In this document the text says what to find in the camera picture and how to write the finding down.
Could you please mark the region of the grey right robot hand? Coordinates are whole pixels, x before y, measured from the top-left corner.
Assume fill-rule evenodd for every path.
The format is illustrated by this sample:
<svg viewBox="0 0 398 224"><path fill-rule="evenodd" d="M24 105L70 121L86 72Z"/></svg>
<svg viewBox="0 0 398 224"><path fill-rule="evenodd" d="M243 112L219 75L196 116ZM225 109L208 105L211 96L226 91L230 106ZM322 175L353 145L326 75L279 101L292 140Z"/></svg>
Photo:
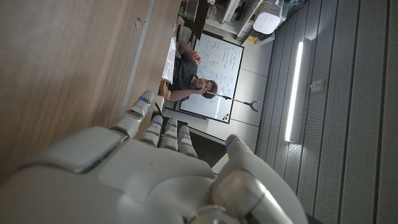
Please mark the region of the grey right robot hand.
<svg viewBox="0 0 398 224"><path fill-rule="evenodd" d="M243 140L213 172L186 126L156 116L136 133L145 91L112 128L92 127L24 162L1 182L2 223L306 223L289 185Z"/></svg>

